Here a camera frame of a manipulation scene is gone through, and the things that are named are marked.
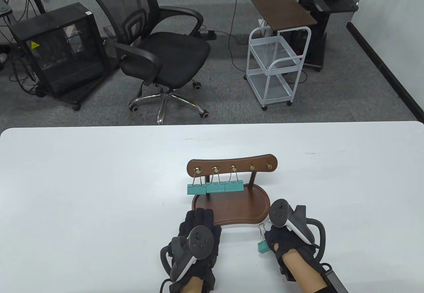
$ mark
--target black glove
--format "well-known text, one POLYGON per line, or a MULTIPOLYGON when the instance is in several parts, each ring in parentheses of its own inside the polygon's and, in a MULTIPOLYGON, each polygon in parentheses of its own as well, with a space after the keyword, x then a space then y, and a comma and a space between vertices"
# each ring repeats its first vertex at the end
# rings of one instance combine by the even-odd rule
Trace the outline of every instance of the black glove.
POLYGON ((295 234, 293 231, 289 231, 286 227, 277 228, 273 225, 270 231, 265 232, 265 239, 269 248, 275 253, 277 262, 281 267, 281 273, 285 274, 289 281, 294 281, 294 278, 284 264, 282 256, 290 249, 296 249, 303 260, 305 260, 306 263, 313 267, 318 273, 325 273, 325 269, 317 260, 314 259, 316 247, 306 244, 301 238, 298 237, 297 234, 295 234), (276 243, 278 243, 277 251, 274 250, 274 244, 276 243))
POLYGON ((190 231, 198 225, 204 225, 212 231, 214 237, 214 246, 212 252, 206 259, 197 260, 181 280, 171 284, 169 287, 169 291, 171 293, 179 292, 193 276, 204 280, 202 293, 208 293, 214 288, 215 277, 213 276, 212 268, 214 267, 216 258, 218 256, 221 226, 214 225, 213 211, 211 209, 204 210, 203 208, 197 208, 196 211, 191 210, 187 212, 185 221, 180 225, 178 236, 188 237, 190 231))

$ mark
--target white wall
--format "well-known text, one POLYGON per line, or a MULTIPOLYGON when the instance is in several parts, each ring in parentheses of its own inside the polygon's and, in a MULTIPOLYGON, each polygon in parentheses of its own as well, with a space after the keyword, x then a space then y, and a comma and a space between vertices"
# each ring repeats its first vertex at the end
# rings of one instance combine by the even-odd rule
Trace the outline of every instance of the white wall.
POLYGON ((424 0, 360 0, 352 23, 424 109, 424 0))

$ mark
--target chair seat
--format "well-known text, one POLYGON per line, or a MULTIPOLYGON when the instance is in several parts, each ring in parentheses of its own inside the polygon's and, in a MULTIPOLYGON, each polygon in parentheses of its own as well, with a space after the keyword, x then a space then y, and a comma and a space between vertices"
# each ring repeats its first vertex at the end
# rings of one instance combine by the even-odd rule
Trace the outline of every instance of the chair seat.
MULTIPOLYGON (((165 31, 149 35, 137 47, 155 54, 162 61, 155 83, 171 89, 179 89, 190 82, 210 52, 209 43, 200 38, 165 31)), ((126 56, 121 69, 135 78, 142 79, 145 75, 145 69, 136 57, 126 56)))

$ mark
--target gray carpet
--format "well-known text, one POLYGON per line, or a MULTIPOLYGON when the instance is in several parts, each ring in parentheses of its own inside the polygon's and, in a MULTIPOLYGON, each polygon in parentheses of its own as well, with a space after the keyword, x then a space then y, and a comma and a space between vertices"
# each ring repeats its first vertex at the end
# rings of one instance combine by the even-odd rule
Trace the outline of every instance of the gray carpet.
MULTIPOLYGON (((108 25, 106 16, 94 0, 53 0, 57 7, 80 1, 90 9, 99 28, 108 25)), ((235 0, 158 0, 161 5, 188 7, 204 16, 208 28, 229 32, 235 0)), ((21 1, 14 1, 15 13, 23 10, 21 1)), ((219 124, 258 122, 355 122, 405 121, 415 118, 377 71, 345 28, 352 14, 338 14, 328 24, 325 66, 321 72, 304 69, 308 80, 300 84, 294 104, 271 104, 263 112, 243 73, 235 69, 227 49, 228 36, 218 33, 211 41, 211 54, 196 76, 203 88, 196 91, 188 84, 179 90, 209 110, 203 120, 186 105, 171 100, 165 124, 219 124)), ((259 13, 250 0, 238 0, 233 34, 246 42, 257 26, 259 13)), ((168 19, 158 29, 189 32, 194 21, 186 18, 168 19)), ((245 68, 247 47, 232 40, 235 63, 245 68)), ((114 73, 83 104, 79 112, 52 98, 37 98, 24 93, 8 80, 9 66, 0 72, 0 132, 10 127, 33 126, 98 126, 154 125, 160 100, 152 99, 131 113, 127 104, 135 96, 140 81, 121 71, 114 73)), ((156 92, 153 86, 144 93, 156 92)))

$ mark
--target white wire cart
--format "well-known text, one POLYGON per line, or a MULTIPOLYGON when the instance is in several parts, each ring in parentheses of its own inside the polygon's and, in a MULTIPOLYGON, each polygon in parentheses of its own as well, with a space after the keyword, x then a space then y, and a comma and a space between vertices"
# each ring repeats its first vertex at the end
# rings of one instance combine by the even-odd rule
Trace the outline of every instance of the white wire cart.
POLYGON ((284 29, 277 31, 276 36, 253 39, 253 34, 263 31, 266 36, 272 33, 270 26, 258 27, 252 30, 249 36, 249 48, 247 53, 246 77, 256 98, 262 105, 262 110, 267 109, 271 103, 284 102, 291 105, 296 93, 299 78, 302 72, 303 63, 311 39, 311 30, 307 26, 284 29), (305 48, 302 55, 297 55, 282 33, 287 31, 304 30, 307 32, 305 48), (256 59, 259 68, 250 69, 250 54, 256 59), (283 74, 297 72, 293 89, 283 77, 283 74))

